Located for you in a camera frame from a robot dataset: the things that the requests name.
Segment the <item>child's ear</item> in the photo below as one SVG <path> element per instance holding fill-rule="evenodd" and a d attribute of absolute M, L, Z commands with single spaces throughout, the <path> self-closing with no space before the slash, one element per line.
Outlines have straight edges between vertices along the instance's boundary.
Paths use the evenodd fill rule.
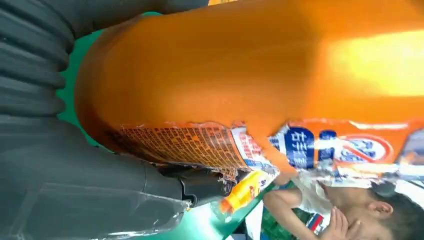
<path fill-rule="evenodd" d="M 384 201 L 373 201 L 368 205 L 371 214 L 379 219 L 386 219 L 393 214 L 392 205 Z"/>

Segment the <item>child's hand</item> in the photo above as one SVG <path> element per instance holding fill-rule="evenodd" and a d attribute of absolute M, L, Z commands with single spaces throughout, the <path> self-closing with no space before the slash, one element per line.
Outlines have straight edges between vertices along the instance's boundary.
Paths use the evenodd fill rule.
<path fill-rule="evenodd" d="M 361 223 L 359 221 L 349 227 L 348 219 L 337 208 L 331 210 L 330 225 L 320 236 L 320 240 L 355 240 Z"/>

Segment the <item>green surface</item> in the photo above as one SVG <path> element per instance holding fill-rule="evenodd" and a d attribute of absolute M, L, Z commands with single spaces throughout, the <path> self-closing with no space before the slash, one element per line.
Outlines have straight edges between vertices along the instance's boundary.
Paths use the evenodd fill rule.
<path fill-rule="evenodd" d="M 66 78 L 66 88 L 59 90 L 57 95 L 66 102 L 66 111 L 61 113 L 58 117 L 69 123 L 78 126 L 83 132 L 81 125 L 78 122 L 77 116 L 74 111 L 74 85 L 78 74 L 80 63 L 87 53 L 91 44 L 99 37 L 100 31 L 90 34 L 86 37 L 79 39 L 73 53 L 70 56 L 69 68 L 62 73 Z M 92 145 L 98 145 L 96 141 L 91 139 L 84 132 L 88 142 Z M 259 199 L 255 199 L 248 206 L 237 211 L 232 220 L 224 223 L 219 220 L 212 212 L 209 205 L 201 206 L 192 209 L 190 212 L 184 214 L 181 224 L 172 231 L 160 233 L 153 236 L 138 237 L 142 240 L 222 240 L 226 239 L 243 219 L 253 210 L 259 203 Z"/>

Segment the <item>bottle label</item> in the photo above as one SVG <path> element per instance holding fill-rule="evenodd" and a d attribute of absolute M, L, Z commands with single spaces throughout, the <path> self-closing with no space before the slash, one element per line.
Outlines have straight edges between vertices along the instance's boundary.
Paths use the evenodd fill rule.
<path fill-rule="evenodd" d="M 424 175 L 424 124 L 361 124 L 310 119 L 288 121 L 269 142 L 302 174 L 316 178 L 404 178 Z M 234 180 L 236 170 L 279 173 L 242 122 L 167 122 L 108 132 L 121 149 L 156 164 L 215 169 Z"/>

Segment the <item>yellow bottle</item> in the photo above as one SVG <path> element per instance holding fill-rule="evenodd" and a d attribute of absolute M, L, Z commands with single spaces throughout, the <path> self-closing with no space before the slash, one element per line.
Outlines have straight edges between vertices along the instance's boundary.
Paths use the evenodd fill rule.
<path fill-rule="evenodd" d="M 223 214 L 233 214 L 237 210 L 247 206 L 259 195 L 275 176 L 264 171 L 253 171 L 245 179 L 240 181 L 231 191 L 231 194 L 220 202 L 220 211 Z"/>

